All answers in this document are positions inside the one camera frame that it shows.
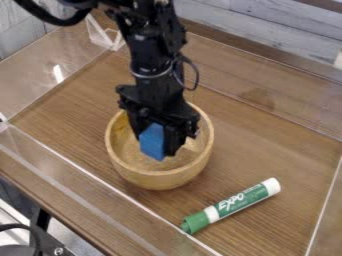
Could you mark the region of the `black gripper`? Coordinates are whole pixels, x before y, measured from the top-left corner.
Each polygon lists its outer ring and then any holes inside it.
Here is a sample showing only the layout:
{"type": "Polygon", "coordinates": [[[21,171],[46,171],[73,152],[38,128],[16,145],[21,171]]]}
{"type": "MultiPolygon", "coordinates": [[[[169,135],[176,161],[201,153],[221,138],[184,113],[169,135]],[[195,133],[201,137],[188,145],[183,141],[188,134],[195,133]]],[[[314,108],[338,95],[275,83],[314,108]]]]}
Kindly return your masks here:
{"type": "Polygon", "coordinates": [[[136,84],[116,87],[119,107],[128,113],[135,138],[152,123],[164,127],[164,154],[173,156],[185,143],[195,138],[199,112],[184,99],[184,74],[167,74],[152,79],[136,78],[136,84]]]}

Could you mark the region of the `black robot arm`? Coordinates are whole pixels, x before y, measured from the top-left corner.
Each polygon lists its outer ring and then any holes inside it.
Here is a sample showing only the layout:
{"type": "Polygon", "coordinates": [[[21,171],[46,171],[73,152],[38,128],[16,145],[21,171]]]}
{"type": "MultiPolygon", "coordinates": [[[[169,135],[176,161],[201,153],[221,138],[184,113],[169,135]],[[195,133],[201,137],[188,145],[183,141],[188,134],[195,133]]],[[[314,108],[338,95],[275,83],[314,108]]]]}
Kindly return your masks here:
{"type": "Polygon", "coordinates": [[[200,114],[184,99],[188,90],[184,67],[192,61],[181,54],[187,44],[173,0],[60,0],[77,10],[102,7],[131,56],[132,85],[116,87],[119,107],[149,158],[176,155],[185,140],[197,135],[200,114]]]}

